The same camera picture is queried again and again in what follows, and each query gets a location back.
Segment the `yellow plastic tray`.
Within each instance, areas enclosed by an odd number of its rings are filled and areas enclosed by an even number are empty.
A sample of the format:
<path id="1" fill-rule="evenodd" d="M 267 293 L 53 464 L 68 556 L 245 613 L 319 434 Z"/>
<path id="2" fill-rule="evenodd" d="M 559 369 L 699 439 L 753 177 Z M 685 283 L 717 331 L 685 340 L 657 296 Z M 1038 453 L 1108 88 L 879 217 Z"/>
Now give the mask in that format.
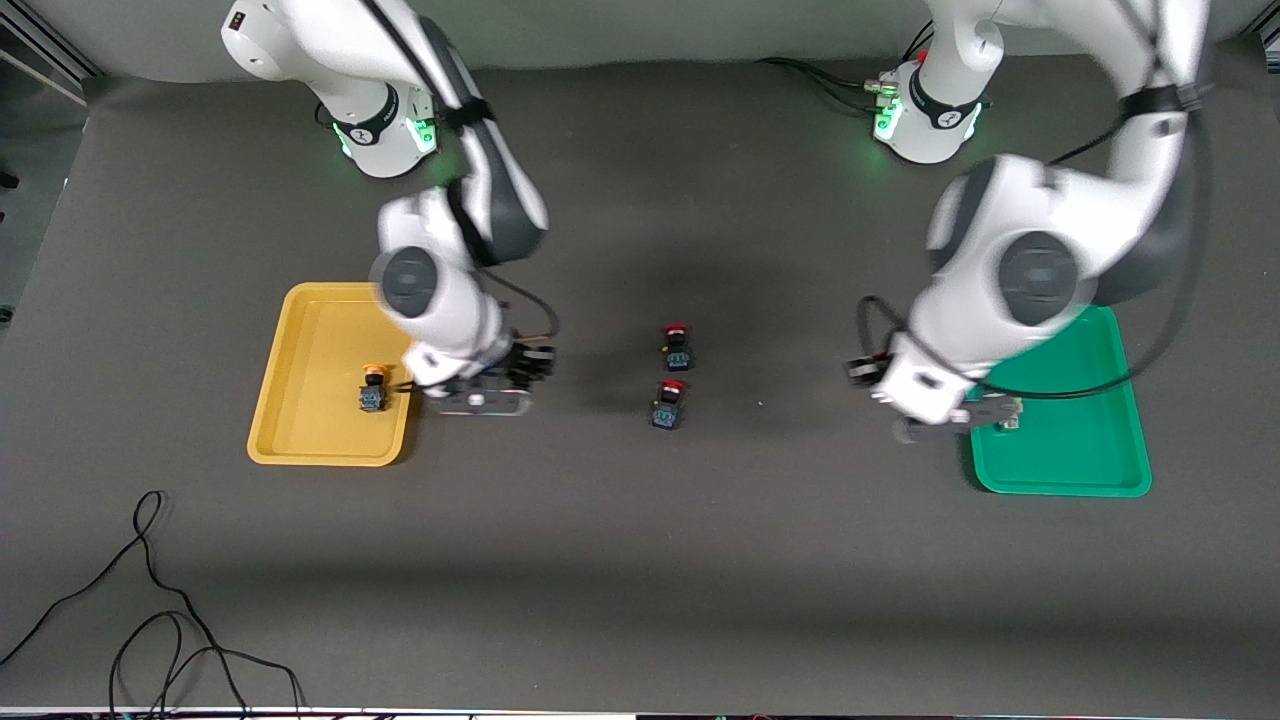
<path id="1" fill-rule="evenodd" d="M 269 466 L 384 468 L 401 455 L 408 395 L 389 392 L 365 411 L 365 370 L 389 387 L 410 379 L 410 337 L 379 307 L 372 284 L 308 282 L 285 296 L 247 439 Z"/>

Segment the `green plastic tray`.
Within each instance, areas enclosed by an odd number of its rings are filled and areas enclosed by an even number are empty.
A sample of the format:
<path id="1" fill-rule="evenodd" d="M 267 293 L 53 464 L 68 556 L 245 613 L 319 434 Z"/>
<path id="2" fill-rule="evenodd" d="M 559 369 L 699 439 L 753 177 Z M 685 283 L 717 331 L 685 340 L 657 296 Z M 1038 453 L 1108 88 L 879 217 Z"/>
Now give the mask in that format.
<path id="1" fill-rule="evenodd" d="M 1089 307 L 1052 340 L 996 365 L 988 380 L 1053 393 L 1098 386 L 1126 368 L 1116 316 Z M 1152 482 L 1130 384 L 1084 398 L 1025 398 L 1016 428 L 978 428 L 970 448 L 975 479 L 995 493 L 1138 498 Z"/>

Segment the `dark grey table mat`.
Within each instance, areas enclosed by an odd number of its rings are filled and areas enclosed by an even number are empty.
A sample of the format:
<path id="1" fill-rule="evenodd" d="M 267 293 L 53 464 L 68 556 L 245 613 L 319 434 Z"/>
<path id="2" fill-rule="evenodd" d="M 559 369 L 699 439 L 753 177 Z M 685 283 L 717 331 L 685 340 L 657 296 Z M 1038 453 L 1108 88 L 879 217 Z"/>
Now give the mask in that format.
<path id="1" fill-rule="evenodd" d="M 246 441 L 285 293 L 365 278 L 372 215 L 431 174 L 356 173 L 284 85 L 102 82 L 0 342 L 0 657 L 160 489 L 163 577 L 320 706 L 1279 717 L 1280 120 L 1254 41 L 1213 78 L 1213 243 L 1135 386 L 1132 501 L 987 493 L 841 373 L 856 300 L 927 282 L 954 174 L 1108 122 L 1087 60 L 1006 61 L 940 168 L 776 68 L 480 73 L 550 205 L 506 274 L 559 361 L 526 415 L 421 415 L 380 469 Z M 132 552 L 0 664 L 0 706 L 105 705 L 175 603 Z"/>

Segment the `aluminium frame strut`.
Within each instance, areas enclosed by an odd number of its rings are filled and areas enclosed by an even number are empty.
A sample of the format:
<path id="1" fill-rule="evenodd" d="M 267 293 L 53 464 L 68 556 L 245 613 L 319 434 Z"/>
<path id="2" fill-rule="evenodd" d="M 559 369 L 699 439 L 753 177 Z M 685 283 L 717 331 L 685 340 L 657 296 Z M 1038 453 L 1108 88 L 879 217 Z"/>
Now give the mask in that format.
<path id="1" fill-rule="evenodd" d="M 79 108 L 102 69 L 26 0 L 0 0 L 0 69 L 14 70 Z"/>

